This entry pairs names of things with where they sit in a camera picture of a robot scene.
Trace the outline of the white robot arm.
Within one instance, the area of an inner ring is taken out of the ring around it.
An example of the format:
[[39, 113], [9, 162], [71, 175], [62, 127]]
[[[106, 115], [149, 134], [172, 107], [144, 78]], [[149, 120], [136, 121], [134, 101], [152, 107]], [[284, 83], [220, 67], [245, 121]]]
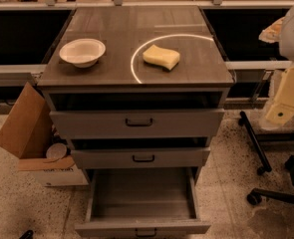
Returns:
[[294, 5], [286, 15], [264, 29], [259, 40], [279, 43], [280, 55], [293, 65], [271, 79], [270, 98], [266, 102], [260, 126], [272, 130], [283, 126], [294, 117]]

